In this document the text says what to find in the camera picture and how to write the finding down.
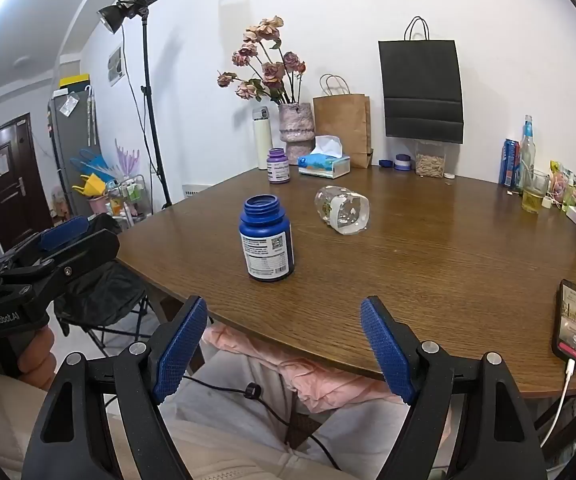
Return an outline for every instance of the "human hand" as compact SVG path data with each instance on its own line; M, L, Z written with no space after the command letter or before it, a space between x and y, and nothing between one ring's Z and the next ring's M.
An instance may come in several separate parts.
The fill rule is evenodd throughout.
M54 344L54 334L50 327L45 326L37 330L34 339L30 342L17 361L17 366L23 374L20 381L42 390L50 389L56 369L56 358L50 352Z

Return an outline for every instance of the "jar of nuts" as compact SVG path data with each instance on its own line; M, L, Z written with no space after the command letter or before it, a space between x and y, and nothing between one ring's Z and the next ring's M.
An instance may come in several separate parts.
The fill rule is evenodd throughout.
M417 140L415 173L421 176L444 177L446 147L442 142Z

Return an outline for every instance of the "yellow container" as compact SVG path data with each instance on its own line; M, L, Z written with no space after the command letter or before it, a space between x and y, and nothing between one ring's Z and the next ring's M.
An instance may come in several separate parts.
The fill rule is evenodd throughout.
M58 82L59 88L64 88L66 86L70 86L74 83L81 83L83 81L90 81L90 74L80 74L80 75L72 75L70 77L65 77L61 81Z
M97 177L94 173L90 176L81 175L81 179L85 182L85 187L72 186L72 189L78 191L84 196L100 196L105 192L105 182Z

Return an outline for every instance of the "blue supplement bottle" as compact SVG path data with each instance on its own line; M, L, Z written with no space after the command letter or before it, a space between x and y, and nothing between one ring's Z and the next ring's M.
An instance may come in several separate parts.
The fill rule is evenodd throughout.
M244 202L239 223L248 274L260 282L276 282L294 270L292 232L286 211L274 195Z

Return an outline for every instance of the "refrigerator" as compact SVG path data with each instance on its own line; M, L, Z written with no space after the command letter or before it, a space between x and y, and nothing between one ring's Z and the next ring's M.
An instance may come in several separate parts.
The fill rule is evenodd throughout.
M99 136L95 131L96 121L91 121L88 142L88 92L74 92L78 103L69 116L59 111L68 99L68 95L53 97L48 106L48 130L52 139L52 148L56 161L56 170L61 186L68 202L72 216L92 215L92 209L87 198L72 190L72 186L83 186L81 170L70 162L71 158L82 159L81 150L88 150L95 155L101 155ZM94 107L90 116L94 116Z

